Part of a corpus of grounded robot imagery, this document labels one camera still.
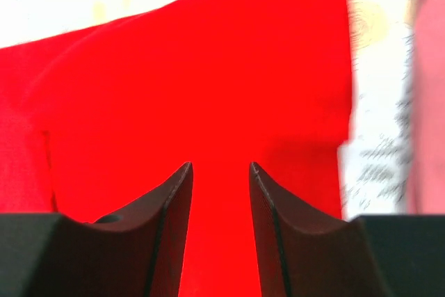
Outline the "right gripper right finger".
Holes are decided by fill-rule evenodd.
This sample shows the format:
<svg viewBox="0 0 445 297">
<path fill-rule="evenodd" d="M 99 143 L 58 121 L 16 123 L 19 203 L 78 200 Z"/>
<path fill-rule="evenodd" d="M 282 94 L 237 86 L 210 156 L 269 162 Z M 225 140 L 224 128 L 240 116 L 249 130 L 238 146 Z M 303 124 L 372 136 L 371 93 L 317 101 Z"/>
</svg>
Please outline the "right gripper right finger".
<svg viewBox="0 0 445 297">
<path fill-rule="evenodd" d="M 250 165 L 263 296 L 444 295 L 444 217 L 333 218 Z"/>
</svg>

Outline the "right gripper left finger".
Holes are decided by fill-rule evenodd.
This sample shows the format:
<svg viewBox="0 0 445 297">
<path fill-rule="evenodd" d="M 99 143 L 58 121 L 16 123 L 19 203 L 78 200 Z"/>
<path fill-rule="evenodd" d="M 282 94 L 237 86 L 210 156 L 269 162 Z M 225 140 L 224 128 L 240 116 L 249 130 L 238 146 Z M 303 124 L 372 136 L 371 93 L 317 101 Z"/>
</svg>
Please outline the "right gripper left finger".
<svg viewBox="0 0 445 297">
<path fill-rule="evenodd" d="M 185 163 L 94 223 L 1 215 L 2 296 L 176 296 L 193 189 Z"/>
</svg>

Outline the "red t shirt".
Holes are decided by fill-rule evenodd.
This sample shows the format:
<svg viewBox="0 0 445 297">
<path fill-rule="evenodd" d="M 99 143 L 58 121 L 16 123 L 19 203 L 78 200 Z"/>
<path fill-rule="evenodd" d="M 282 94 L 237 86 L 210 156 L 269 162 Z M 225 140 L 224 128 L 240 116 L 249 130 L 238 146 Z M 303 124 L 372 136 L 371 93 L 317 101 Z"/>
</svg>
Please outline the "red t shirt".
<svg viewBox="0 0 445 297">
<path fill-rule="evenodd" d="M 177 0 L 1 50 L 1 210 L 94 221 L 194 169 L 181 296 L 261 293 L 255 161 L 341 216 L 347 0 Z"/>
</svg>

